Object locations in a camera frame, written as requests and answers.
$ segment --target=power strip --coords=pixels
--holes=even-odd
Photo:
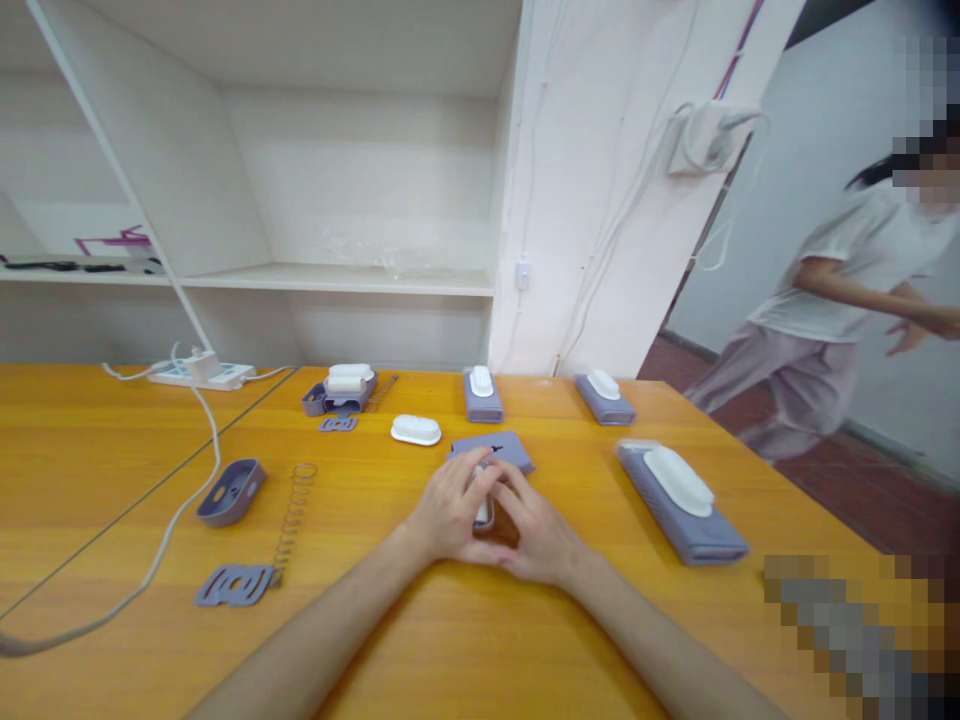
[[[239,390],[243,387],[246,378],[251,378],[257,374],[257,369],[252,365],[222,363],[221,368],[220,372],[213,377],[197,383],[197,387],[201,390]],[[194,384],[190,373],[183,370],[180,365],[163,372],[150,373],[147,375],[147,380],[161,385],[179,385],[181,387],[192,387]]]

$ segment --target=wooden table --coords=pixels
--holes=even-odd
[[[378,413],[361,416],[353,432],[326,434],[300,408],[324,375],[299,371],[223,434],[226,461],[256,457],[269,477],[243,521],[211,530],[185,516],[154,585],[117,619],[70,645],[3,663],[0,715],[179,717],[410,512],[450,441],[510,429],[537,466],[531,482],[659,607],[789,714],[842,716],[843,701],[829,697],[827,679],[799,659],[796,634],[781,629],[779,609],[765,605],[763,558],[875,551],[668,386],[622,383],[637,422],[604,428],[569,380],[501,377],[507,420],[484,426],[465,421],[459,375],[401,373]],[[393,441],[399,413],[435,418],[443,440],[432,448]],[[622,437],[659,440],[686,457],[753,553],[730,567],[681,565],[614,456]],[[290,472],[306,461],[320,473],[283,588],[252,608],[195,607],[218,565],[270,562]],[[0,630],[39,637],[112,607],[139,581],[170,515],[211,463],[210,450],[201,452]],[[496,569],[447,562],[409,588],[321,714],[613,718],[662,709],[569,598]]]
[[[218,426],[287,375],[207,393]],[[0,365],[0,433],[0,614],[210,441],[189,390],[89,365]]]

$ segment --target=white shelf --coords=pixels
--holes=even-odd
[[[80,270],[57,272],[56,270],[7,270],[0,267],[0,281],[47,282],[64,285],[152,285],[169,287],[166,275],[134,275],[133,273],[88,273]]]
[[[483,270],[437,270],[394,280],[383,268],[306,263],[269,263],[183,278],[184,287],[243,290],[314,290],[396,295],[493,297]]]

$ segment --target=purple plastic housing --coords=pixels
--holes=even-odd
[[[271,577],[271,565],[221,565],[207,578],[193,603],[201,607],[215,607],[222,603],[230,607],[247,607],[263,597]]]
[[[227,465],[197,508],[197,517],[210,527],[232,525],[243,517],[267,474],[253,458]]]
[[[493,383],[493,395],[482,398],[474,395],[470,388],[470,370],[463,372],[463,397],[467,401],[467,422],[500,423],[503,422],[503,403],[500,391]]]
[[[516,465],[524,475],[529,475],[536,470],[527,451],[523,449],[520,438],[512,430],[457,440],[451,445],[451,452],[447,455],[447,459],[477,447],[494,448],[493,455],[490,457],[500,458]]]
[[[306,413],[307,417],[319,417],[328,412],[338,415],[353,415],[363,412],[363,406],[367,404],[367,400],[373,394],[378,378],[379,374],[375,371],[373,377],[367,381],[362,393],[336,393],[331,395],[327,393],[323,383],[317,383],[300,401],[303,405],[303,412]]]
[[[637,411],[622,395],[616,400],[600,397],[586,375],[574,375],[573,382],[593,417],[601,425],[631,425],[637,419]]]
[[[716,507],[705,518],[678,507],[644,462],[647,452],[617,446],[617,457],[630,482],[684,565],[728,565],[750,552],[750,546]]]

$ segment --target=purple tray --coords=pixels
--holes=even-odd
[[[243,517],[267,474],[253,458],[236,460],[221,473],[197,508],[197,517],[210,527],[232,525]]]
[[[573,382],[593,417],[601,425],[631,425],[637,419],[637,411],[622,395],[617,400],[600,397],[586,375],[574,375]]]
[[[370,399],[377,387],[379,378],[380,374],[374,371],[373,377],[367,382],[362,393],[351,393],[349,395],[330,395],[323,383],[317,383],[300,401],[303,404],[303,412],[306,413],[307,417],[320,417],[328,412],[336,413],[341,417],[361,413],[363,412],[363,406],[367,404],[367,400]]]
[[[617,446],[617,457],[640,493],[667,540],[684,565],[727,565],[750,552],[750,547],[716,507],[705,517],[682,510],[647,467],[642,450]]]
[[[464,370],[463,397],[467,401],[467,422],[503,422],[503,403],[500,402],[500,391],[497,390],[496,381],[493,383],[493,395],[479,397],[470,389],[470,370]]]
[[[536,470],[530,456],[520,443],[520,437],[512,430],[457,440],[450,447],[451,452],[447,455],[447,459],[477,447],[494,448],[493,455],[490,457],[500,458],[511,465],[516,465],[524,475],[529,475]]]

